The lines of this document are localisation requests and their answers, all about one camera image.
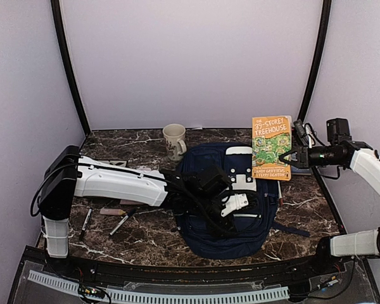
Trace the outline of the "orange 39-Storey Treehouse book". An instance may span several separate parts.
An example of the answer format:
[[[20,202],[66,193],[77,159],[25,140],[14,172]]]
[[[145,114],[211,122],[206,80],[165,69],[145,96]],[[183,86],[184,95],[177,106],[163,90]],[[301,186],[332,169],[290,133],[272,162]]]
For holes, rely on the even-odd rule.
[[[291,166],[279,157],[291,150],[291,116],[252,118],[252,177],[290,181]]]

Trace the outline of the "navy blue student backpack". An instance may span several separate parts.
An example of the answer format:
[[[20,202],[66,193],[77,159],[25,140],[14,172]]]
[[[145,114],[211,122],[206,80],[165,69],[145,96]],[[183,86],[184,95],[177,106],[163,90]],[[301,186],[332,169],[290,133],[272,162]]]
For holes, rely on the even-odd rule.
[[[252,176],[252,148],[213,142],[187,150],[166,198],[180,233],[196,255],[216,260],[255,254],[275,228],[308,237],[307,231],[275,222],[277,180]]]

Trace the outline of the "pink Taming of Shrew book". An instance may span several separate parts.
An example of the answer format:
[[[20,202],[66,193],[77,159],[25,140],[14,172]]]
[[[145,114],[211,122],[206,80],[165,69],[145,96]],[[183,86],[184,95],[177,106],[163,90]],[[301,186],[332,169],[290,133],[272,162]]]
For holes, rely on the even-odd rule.
[[[157,170],[127,169],[118,178],[119,196],[122,201],[160,206],[166,197],[163,175]]]

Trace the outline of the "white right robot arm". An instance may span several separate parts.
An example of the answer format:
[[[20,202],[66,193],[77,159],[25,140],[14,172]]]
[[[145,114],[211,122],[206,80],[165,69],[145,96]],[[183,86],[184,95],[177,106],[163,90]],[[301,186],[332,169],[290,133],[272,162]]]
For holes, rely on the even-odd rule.
[[[301,120],[294,122],[294,131],[300,145],[291,148],[279,156],[279,160],[295,168],[314,168],[335,166],[336,180],[341,169],[349,169],[360,176],[380,197],[380,154],[366,142],[354,141],[350,126],[345,118],[334,118],[326,122],[326,146],[321,142],[309,123]],[[311,270],[317,275],[325,274],[339,257],[375,257],[380,258],[380,227],[322,238],[311,259]]]

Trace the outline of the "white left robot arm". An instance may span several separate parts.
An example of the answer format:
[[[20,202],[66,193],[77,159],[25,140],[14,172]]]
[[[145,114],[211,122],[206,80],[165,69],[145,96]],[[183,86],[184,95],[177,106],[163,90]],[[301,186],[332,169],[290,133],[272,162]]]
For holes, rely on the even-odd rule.
[[[230,236],[229,215],[246,206],[246,193],[258,189],[251,177],[228,177],[216,165],[200,173],[149,172],[93,160],[68,146],[46,170],[30,206],[32,217],[44,221],[47,253],[52,266],[72,276],[76,261],[69,257],[68,221],[74,197],[111,198],[161,207],[178,194],[195,206],[214,229]]]

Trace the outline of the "dark blue hardcover book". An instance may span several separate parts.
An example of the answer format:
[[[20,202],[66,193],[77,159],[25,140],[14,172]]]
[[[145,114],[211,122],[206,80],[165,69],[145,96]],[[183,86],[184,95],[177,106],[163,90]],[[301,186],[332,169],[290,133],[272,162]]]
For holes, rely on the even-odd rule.
[[[312,170],[310,168],[296,168],[291,166],[291,175],[312,175]]]

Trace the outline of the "red tipped white pen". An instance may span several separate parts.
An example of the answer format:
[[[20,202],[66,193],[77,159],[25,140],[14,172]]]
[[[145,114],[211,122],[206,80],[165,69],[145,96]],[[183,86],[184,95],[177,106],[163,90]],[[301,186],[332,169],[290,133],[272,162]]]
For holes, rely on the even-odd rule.
[[[281,183],[279,180],[277,181],[277,186],[278,186],[278,205],[279,207],[281,207],[283,206],[283,197],[282,197]]]

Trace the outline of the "cream seashell mug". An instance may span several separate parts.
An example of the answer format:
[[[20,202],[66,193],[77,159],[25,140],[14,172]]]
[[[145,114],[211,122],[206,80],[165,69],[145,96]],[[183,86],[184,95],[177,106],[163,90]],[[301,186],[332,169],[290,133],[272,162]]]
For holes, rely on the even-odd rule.
[[[166,125],[163,130],[165,146],[168,158],[172,161],[180,161],[187,152],[185,143],[186,128],[177,123]]]

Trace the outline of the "blue capped marker pen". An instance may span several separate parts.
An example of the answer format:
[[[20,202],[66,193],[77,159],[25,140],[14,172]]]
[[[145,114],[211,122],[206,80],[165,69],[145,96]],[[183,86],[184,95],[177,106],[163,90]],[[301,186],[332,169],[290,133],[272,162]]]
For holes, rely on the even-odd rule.
[[[136,213],[136,209],[133,209],[131,210],[130,212],[128,212],[123,218],[121,221],[119,221],[119,223],[112,229],[112,231],[109,233],[109,236],[113,236],[118,230],[119,228],[121,228],[121,226],[123,226],[123,224],[131,217],[133,216],[133,214]]]

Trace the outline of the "pink crayon shaped eraser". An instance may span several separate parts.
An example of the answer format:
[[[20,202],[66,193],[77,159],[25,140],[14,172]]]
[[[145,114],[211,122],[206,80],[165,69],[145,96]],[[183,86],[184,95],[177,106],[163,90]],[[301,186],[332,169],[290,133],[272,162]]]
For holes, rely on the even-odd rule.
[[[111,215],[111,216],[122,216],[125,215],[126,212],[122,209],[115,209],[115,208],[102,208],[100,209],[101,215]]]

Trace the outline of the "black marker pen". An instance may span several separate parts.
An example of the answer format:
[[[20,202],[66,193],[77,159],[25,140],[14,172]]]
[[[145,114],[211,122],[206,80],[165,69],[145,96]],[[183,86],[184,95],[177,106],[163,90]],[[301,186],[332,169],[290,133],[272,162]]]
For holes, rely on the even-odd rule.
[[[83,240],[83,238],[84,238],[84,235],[85,235],[86,230],[87,230],[87,226],[89,225],[89,221],[90,221],[90,219],[91,219],[92,211],[93,211],[93,209],[90,208],[90,209],[88,210],[88,212],[87,212],[87,215],[86,215],[86,217],[85,217],[85,220],[84,220],[84,223],[83,223],[83,226],[82,226],[81,232],[80,232],[80,234],[79,234],[79,240],[80,240],[80,241]]]

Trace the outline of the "black front table rail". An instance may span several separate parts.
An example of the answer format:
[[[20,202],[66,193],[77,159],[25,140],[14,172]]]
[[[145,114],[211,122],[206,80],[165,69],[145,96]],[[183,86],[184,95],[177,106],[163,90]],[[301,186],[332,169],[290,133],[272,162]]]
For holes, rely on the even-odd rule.
[[[104,262],[76,256],[68,262],[78,266],[88,281],[117,282],[139,279],[146,282],[229,282],[261,279],[269,282],[303,281],[319,275],[310,258],[297,261],[269,262],[218,267],[155,267]]]

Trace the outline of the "black right frame post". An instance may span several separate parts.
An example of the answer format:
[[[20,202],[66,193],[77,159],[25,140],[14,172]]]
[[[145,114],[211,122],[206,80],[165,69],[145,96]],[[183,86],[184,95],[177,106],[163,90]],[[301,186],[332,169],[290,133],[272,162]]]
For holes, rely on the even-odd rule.
[[[329,20],[331,16],[331,7],[331,0],[323,0],[312,63],[308,74],[307,85],[303,94],[303,99],[301,101],[300,109],[297,115],[297,120],[301,120],[302,122],[304,122],[307,117],[308,109],[317,81],[317,76],[319,74],[324,46],[326,43]]]

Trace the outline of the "black frame post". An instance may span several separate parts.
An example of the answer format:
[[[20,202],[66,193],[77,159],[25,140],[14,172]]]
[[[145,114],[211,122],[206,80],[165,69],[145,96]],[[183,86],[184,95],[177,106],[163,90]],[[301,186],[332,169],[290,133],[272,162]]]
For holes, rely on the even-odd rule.
[[[61,2],[59,0],[50,0],[51,11],[53,16],[53,23],[56,31],[56,38],[58,40],[58,47],[60,50],[61,60],[65,71],[66,79],[68,82],[70,94],[72,96],[73,104],[79,118],[80,125],[87,137],[91,133],[89,121],[84,110],[84,105],[80,97],[79,88],[75,78],[70,52],[68,49],[67,36],[65,32],[65,26],[63,23],[63,17],[61,12]]]
[[[329,20],[331,16],[331,7],[331,0],[323,0],[312,63],[308,74],[307,85],[303,94],[303,99],[301,101],[300,109],[297,115],[297,120],[301,120],[302,122],[304,122],[307,117],[308,109],[317,81],[317,76],[319,74],[324,46],[326,43]]]

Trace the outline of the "black left frame post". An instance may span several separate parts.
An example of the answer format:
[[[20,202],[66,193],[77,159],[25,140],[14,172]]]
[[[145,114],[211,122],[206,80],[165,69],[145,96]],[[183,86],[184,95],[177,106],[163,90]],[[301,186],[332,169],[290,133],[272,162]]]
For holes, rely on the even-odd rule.
[[[65,26],[63,23],[63,17],[61,12],[61,2],[59,0],[50,0],[51,11],[53,16],[53,23],[56,31],[56,38],[58,40],[58,47],[60,50],[61,60],[65,71],[66,79],[68,82],[70,94],[72,96],[73,104],[79,118],[80,125],[87,137],[91,133],[89,121],[84,110],[84,105],[80,97],[79,88],[75,78],[70,52],[68,49],[67,36],[65,32]]]

